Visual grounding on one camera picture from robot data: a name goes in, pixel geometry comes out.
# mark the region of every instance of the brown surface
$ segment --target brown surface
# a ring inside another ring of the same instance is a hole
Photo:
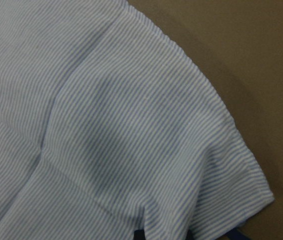
[[[209,78],[263,169],[275,202],[242,231],[283,240],[283,1],[129,0]]]

